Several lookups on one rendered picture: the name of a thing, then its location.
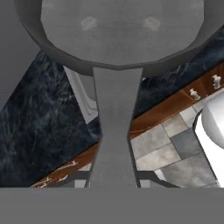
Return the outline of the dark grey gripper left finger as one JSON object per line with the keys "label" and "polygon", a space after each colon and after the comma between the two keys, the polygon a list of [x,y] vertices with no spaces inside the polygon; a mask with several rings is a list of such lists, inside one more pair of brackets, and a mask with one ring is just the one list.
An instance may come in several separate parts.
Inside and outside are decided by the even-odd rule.
{"label": "dark grey gripper left finger", "polygon": [[69,175],[63,182],[63,187],[83,188],[88,179],[89,171],[77,171]]}

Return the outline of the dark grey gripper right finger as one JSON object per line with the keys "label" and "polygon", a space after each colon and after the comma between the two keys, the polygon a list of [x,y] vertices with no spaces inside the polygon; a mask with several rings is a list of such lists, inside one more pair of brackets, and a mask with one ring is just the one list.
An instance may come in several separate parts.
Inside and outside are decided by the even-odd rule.
{"label": "dark grey gripper right finger", "polygon": [[177,188],[176,185],[160,179],[154,171],[138,171],[137,176],[141,180],[150,180],[166,188]]}

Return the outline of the pale grey sink basin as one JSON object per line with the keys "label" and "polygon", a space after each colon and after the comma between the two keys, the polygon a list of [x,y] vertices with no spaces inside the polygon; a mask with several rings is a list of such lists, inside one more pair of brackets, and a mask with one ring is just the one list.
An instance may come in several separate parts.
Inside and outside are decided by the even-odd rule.
{"label": "pale grey sink basin", "polygon": [[64,67],[64,69],[75,98],[79,104],[83,118],[86,124],[89,124],[98,116],[94,79],[92,77],[76,73],[67,67]]}

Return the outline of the brown wooden cupboard front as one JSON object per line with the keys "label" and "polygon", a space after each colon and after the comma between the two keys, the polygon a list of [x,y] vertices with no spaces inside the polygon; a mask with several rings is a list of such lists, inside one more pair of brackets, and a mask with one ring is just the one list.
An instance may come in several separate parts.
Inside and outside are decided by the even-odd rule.
{"label": "brown wooden cupboard front", "polygon": [[[218,66],[214,66],[212,69],[209,69],[203,76],[199,77],[197,80],[180,89],[177,93],[173,94],[166,100],[160,102],[155,107],[149,109],[142,115],[135,118],[130,127],[130,140],[137,140],[138,137],[140,137],[148,130],[151,130],[156,125],[159,125],[161,122],[166,121],[168,118],[175,116],[178,112],[181,112],[182,110],[192,106],[196,101],[190,96],[189,90],[191,88],[196,90],[201,96],[199,102],[201,102],[207,96],[216,93],[219,89],[214,89],[213,86],[214,80],[212,76],[215,74],[221,77],[219,89],[224,88],[223,61]],[[97,147],[98,143],[92,144],[89,148],[86,148],[82,153],[78,154],[73,159],[70,159],[62,166],[68,165],[73,160],[75,160],[76,162],[78,162],[78,164],[74,169],[71,170],[71,173],[69,175],[76,173],[93,161]],[[42,178],[39,182],[32,185],[32,187],[39,188],[39,186],[46,180],[46,178],[50,177],[55,171]]]}

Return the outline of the white cupboard knob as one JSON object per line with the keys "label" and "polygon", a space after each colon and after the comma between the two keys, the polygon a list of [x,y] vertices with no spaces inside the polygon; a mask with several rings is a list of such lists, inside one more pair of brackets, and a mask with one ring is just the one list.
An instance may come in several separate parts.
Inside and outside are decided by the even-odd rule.
{"label": "white cupboard knob", "polygon": [[213,78],[213,88],[219,89],[221,87],[221,77],[217,74],[212,76]]}
{"label": "white cupboard knob", "polygon": [[189,90],[189,93],[190,93],[190,96],[195,100],[195,101],[198,101],[201,96],[198,94],[198,92],[196,90],[194,90],[193,88],[191,88]]}

